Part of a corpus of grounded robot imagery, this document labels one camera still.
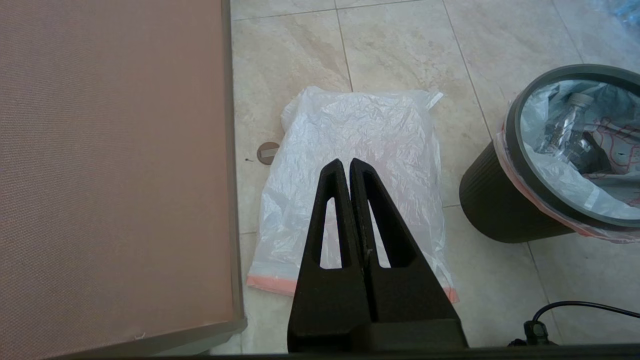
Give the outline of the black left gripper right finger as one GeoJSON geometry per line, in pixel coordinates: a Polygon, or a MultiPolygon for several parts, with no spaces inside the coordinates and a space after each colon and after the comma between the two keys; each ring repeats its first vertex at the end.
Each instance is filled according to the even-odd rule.
{"type": "Polygon", "coordinates": [[[377,171],[357,158],[350,162],[350,200],[373,321],[459,322],[377,171]]]}

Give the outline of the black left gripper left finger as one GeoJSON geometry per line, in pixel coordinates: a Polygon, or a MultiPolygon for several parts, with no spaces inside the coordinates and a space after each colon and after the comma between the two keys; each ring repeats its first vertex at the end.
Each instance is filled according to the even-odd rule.
{"type": "Polygon", "coordinates": [[[287,328],[290,353],[353,353],[353,330],[371,314],[359,252],[359,237],[346,174],[335,159],[318,178],[287,328]],[[322,268],[327,207],[334,200],[340,268],[322,268]]]}

